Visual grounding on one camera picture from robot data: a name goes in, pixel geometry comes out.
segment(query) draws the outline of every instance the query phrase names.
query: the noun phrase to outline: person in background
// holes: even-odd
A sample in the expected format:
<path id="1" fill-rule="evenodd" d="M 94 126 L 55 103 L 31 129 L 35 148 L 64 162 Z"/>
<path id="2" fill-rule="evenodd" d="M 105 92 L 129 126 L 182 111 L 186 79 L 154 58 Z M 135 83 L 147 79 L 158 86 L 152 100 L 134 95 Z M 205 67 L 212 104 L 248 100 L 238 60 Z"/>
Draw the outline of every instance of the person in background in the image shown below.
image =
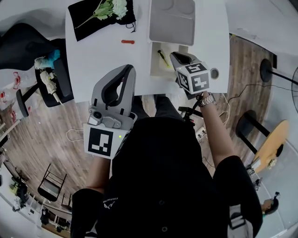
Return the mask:
<path id="1" fill-rule="evenodd" d="M 278 209 L 279 196 L 280 196 L 279 192 L 275 192 L 274 198 L 267 199 L 264 201 L 264 203 L 261 205 L 263 216 L 270 215 Z"/>

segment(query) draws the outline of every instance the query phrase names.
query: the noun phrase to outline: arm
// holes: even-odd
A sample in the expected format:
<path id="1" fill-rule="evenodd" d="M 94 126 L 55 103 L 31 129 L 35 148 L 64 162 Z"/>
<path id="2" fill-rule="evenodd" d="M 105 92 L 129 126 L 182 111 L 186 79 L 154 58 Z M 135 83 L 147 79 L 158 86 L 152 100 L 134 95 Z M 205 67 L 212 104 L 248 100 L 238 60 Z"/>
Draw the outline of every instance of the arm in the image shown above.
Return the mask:
<path id="1" fill-rule="evenodd" d="M 209 145 L 215 167 L 225 158 L 235 155 L 232 139 L 218 116 L 217 109 L 214 104 L 201 107 L 206 131 L 208 134 Z"/>
<path id="2" fill-rule="evenodd" d="M 104 188 L 109 179 L 110 164 L 110 159 L 94 157 L 86 181 L 86 188 L 90 188 L 104 194 Z"/>

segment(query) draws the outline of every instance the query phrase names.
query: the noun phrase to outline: cable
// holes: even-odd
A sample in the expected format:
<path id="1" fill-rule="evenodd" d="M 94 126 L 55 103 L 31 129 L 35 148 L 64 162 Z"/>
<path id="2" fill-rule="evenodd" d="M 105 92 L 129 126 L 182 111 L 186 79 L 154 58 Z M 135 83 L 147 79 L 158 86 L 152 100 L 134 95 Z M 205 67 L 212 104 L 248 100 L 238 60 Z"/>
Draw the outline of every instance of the cable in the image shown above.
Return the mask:
<path id="1" fill-rule="evenodd" d="M 69 138 L 68 138 L 68 133 L 69 133 L 70 131 L 82 132 L 83 130 L 69 129 L 69 130 L 66 132 L 66 137 L 67 137 L 67 139 L 68 139 L 69 141 L 74 142 L 74 141 L 84 140 L 84 139 L 75 139 L 75 140 L 71 140 L 71 139 L 69 139 Z"/>
<path id="2" fill-rule="evenodd" d="M 229 121 L 229 119 L 230 119 L 231 106 L 230 106 L 230 104 L 229 104 L 227 98 L 225 97 L 225 95 L 224 95 L 223 93 L 222 93 L 222 95 L 223 95 L 223 97 L 224 97 L 226 103 L 227 103 L 228 106 L 229 106 L 229 110 L 228 110 L 228 111 L 223 111 L 221 114 L 219 114 L 219 116 L 222 116 L 222 115 L 223 115 L 224 113 L 226 113 L 226 112 L 228 113 L 228 118 L 227 118 L 226 121 L 223 123 L 224 125 L 227 125 L 227 123 L 228 123 L 228 121 Z"/>
<path id="3" fill-rule="evenodd" d="M 136 21 L 135 21 L 135 22 L 133 22 L 133 23 L 131 23 L 132 27 L 127 27 L 127 25 L 128 25 L 128 24 L 126 24 L 126 28 L 127 28 L 127 29 L 131 29 L 131 28 L 133 28 L 133 29 L 134 29 L 134 30 L 133 30 L 131 33 L 133 33 L 133 32 L 135 32 L 135 31 L 136 31 Z"/>
<path id="4" fill-rule="evenodd" d="M 207 161 L 207 159 L 206 159 L 205 156 L 203 156 L 203 158 L 205 158 L 206 162 L 207 162 L 211 167 L 215 168 L 215 166 L 212 166 L 212 165 Z"/>
<path id="5" fill-rule="evenodd" d="M 197 141 L 198 141 L 199 143 L 201 143 L 202 140 L 203 140 L 203 138 L 204 138 L 205 136 L 207 136 L 207 133 L 205 133 L 205 134 L 202 136 L 202 138 L 197 139 Z"/>
<path id="6" fill-rule="evenodd" d="M 5 162 L 9 162 L 13 166 L 13 168 L 16 168 L 10 160 L 7 159 L 7 160 L 5 160 Z"/>
<path id="7" fill-rule="evenodd" d="M 244 92 L 244 90 L 246 89 L 247 86 L 261 86 L 261 87 L 269 87 L 269 86 L 274 86 L 274 87 L 278 87 L 278 88 L 282 88 L 282 89 L 285 89 L 287 91 L 292 91 L 292 92 L 296 92 L 298 93 L 298 91 L 294 91 L 294 90 L 291 90 L 291 89 L 287 89 L 287 88 L 284 88 L 284 87 L 279 87 L 279 86 L 275 86 L 275 85 L 261 85 L 261 84 L 247 84 L 245 85 L 244 89 L 241 91 L 241 93 L 238 95 L 238 96 L 235 96 L 235 97 L 232 97 L 228 100 L 228 103 L 232 100 L 232 99 L 236 99 L 236 98 L 240 98 L 240 96 L 242 95 L 242 93 Z"/>

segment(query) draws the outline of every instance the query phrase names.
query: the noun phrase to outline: white cable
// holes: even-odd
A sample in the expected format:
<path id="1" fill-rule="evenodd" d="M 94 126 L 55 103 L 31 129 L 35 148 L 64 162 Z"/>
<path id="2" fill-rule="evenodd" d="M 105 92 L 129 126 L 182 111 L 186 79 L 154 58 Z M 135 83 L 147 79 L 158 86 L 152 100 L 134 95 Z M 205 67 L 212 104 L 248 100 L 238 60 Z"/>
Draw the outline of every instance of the white cable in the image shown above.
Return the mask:
<path id="1" fill-rule="evenodd" d="M 69 129 L 69 130 L 66 132 L 66 137 L 67 137 L 67 139 L 68 139 L 69 141 L 74 142 L 74 141 L 84 140 L 84 139 L 75 139 L 75 140 L 71 140 L 71 139 L 69 139 L 67 133 L 69 133 L 70 131 L 82 132 L 83 130 Z"/>
<path id="2" fill-rule="evenodd" d="M 231 112 L 231 106 L 229 105 L 229 103 L 228 103 L 228 100 L 227 100 L 227 98 L 225 97 L 225 95 L 222 93 L 222 95 L 223 95 L 223 97 L 224 97 L 224 99 L 225 99 L 225 101 L 227 102 L 227 104 L 228 104 L 228 106 L 229 106 L 229 111 L 223 111 L 219 116 L 222 116 L 224 113 L 228 113 L 228 118 L 226 119 L 226 121 L 223 123 L 224 125 L 227 125 L 227 123 L 228 123 L 228 121 L 229 121 L 229 119 L 230 119 L 230 112 Z"/>
<path id="3" fill-rule="evenodd" d="M 199 143 L 201 143 L 202 140 L 203 140 L 203 138 L 204 138 L 205 136 L 207 137 L 207 134 L 206 134 L 206 133 L 202 136 L 202 138 L 199 138 L 197 141 L 198 141 Z"/>

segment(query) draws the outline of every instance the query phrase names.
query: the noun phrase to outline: white logo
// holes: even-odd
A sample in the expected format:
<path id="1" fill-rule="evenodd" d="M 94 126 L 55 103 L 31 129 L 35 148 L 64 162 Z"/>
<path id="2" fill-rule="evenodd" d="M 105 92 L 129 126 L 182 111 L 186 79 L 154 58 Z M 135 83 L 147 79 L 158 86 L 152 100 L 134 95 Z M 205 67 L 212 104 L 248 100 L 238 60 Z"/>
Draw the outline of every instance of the white logo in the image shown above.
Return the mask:
<path id="1" fill-rule="evenodd" d="M 115 202 L 112 202 L 109 206 L 107 206 L 106 204 L 104 204 L 104 207 L 110 209 L 113 206 L 114 203 Z"/>
<path id="2" fill-rule="evenodd" d="M 196 82 L 195 83 L 195 87 L 200 86 L 201 88 L 204 88 L 205 85 L 207 84 L 207 82 L 205 82 L 205 81 L 204 82 L 201 82 L 201 78 L 200 77 L 195 78 L 194 81 Z"/>
<path id="3" fill-rule="evenodd" d="M 190 69 L 190 71 L 192 72 L 192 73 L 195 73 L 195 72 L 197 72 L 197 71 L 200 71 L 201 69 L 200 69 L 200 67 L 197 65 L 197 66 L 189 66 L 188 67 L 189 69 Z"/>
<path id="4" fill-rule="evenodd" d="M 99 145 L 92 145 L 92 149 L 99 150 L 102 147 L 103 152 L 107 152 L 108 148 L 104 146 L 104 144 L 108 144 L 109 136 L 106 134 L 101 134 Z"/>

